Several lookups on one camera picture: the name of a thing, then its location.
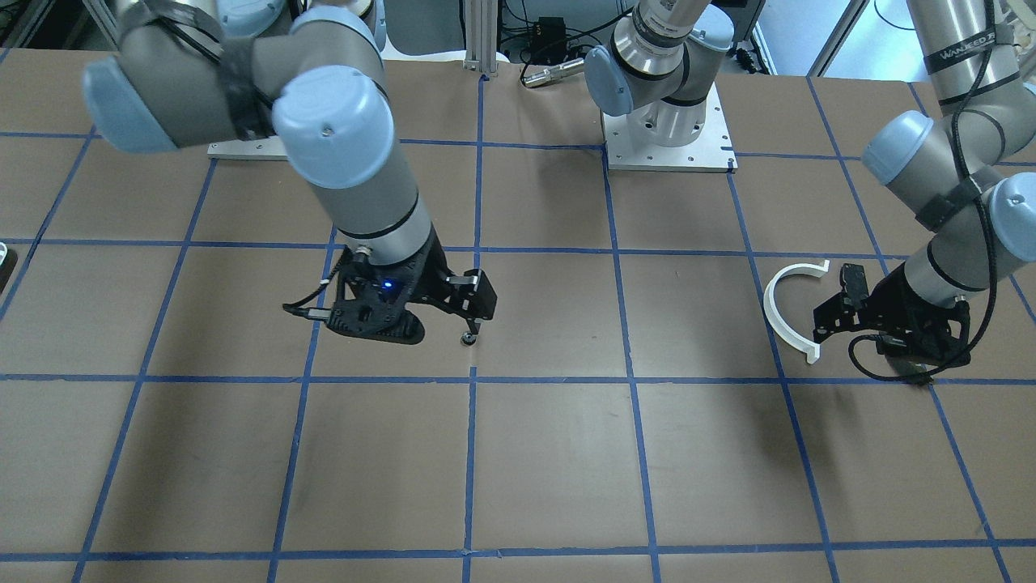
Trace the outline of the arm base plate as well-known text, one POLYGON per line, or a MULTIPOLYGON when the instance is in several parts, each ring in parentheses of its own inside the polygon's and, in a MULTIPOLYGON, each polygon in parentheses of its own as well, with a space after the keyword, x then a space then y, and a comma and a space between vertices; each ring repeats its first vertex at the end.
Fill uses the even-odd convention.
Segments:
POLYGON ((719 92, 689 108, 652 103, 625 116, 601 114, 608 167, 622 171, 737 170, 719 92))
POLYGON ((218 161, 287 161, 279 136, 251 141, 229 140, 211 143, 207 148, 207 155, 218 161))

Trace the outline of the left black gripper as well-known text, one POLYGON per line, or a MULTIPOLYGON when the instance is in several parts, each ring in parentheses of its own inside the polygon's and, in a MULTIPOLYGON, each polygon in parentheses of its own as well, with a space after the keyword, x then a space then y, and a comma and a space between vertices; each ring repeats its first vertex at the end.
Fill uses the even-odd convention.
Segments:
POLYGON ((970 307, 944 309, 922 299, 906 284, 903 266, 870 292, 843 289, 813 310, 813 342, 841 332, 877 330, 877 354, 922 365, 970 365, 970 307))

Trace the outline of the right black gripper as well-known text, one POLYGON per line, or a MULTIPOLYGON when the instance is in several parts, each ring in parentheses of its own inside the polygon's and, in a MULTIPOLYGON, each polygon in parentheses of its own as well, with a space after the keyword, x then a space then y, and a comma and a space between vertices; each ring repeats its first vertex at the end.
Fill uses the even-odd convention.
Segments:
POLYGON ((482 269, 454 275, 435 230, 418 254, 391 266, 374 266, 365 255, 344 249, 336 267, 334 302, 325 327, 340 336, 414 346, 424 325, 406 309, 430 304, 463 318, 464 334, 478 334, 495 317, 497 294, 482 269))

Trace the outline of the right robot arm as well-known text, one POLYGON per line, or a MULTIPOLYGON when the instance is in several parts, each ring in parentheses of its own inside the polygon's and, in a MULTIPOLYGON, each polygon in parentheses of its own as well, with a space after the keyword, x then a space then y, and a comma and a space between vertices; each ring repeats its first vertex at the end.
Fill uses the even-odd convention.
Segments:
POLYGON ((345 247, 314 296, 284 305, 334 333, 414 346, 410 302, 463 318, 466 346, 495 315, 479 269, 452 272, 399 143, 374 1, 122 1, 117 52, 89 63, 83 96, 119 151, 159 154, 277 136, 345 247))

